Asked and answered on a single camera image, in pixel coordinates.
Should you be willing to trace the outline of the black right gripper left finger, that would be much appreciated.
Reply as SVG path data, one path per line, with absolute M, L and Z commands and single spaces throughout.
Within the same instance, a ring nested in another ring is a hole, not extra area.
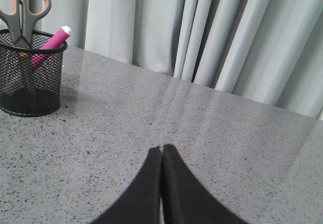
M 150 148 L 128 188 L 93 223 L 159 223 L 161 166 L 160 148 Z

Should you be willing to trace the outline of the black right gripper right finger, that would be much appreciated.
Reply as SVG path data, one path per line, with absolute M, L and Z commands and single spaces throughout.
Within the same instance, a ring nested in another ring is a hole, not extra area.
M 161 197 L 165 223 L 246 223 L 204 188 L 171 144 L 163 151 Z

